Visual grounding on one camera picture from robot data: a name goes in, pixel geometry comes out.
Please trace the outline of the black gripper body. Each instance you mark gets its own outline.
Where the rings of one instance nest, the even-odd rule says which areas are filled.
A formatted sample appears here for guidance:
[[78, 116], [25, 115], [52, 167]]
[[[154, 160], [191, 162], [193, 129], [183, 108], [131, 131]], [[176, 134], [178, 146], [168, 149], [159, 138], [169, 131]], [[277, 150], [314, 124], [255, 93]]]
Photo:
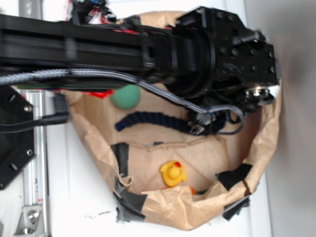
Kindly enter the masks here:
[[274, 48], [259, 30], [231, 12], [199, 7], [177, 19], [175, 93], [196, 103], [229, 103], [246, 113], [274, 101], [278, 85]]

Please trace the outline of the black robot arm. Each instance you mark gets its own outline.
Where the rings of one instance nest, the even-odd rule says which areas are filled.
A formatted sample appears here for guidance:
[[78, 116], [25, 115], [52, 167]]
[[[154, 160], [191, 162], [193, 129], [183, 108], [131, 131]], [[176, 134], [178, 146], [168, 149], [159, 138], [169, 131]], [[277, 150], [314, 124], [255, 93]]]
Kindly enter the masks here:
[[199, 7], [176, 25], [88, 25], [0, 17], [0, 82], [35, 88], [102, 90], [116, 83], [162, 83], [195, 104], [233, 104], [245, 113], [273, 102], [274, 48], [231, 12]]

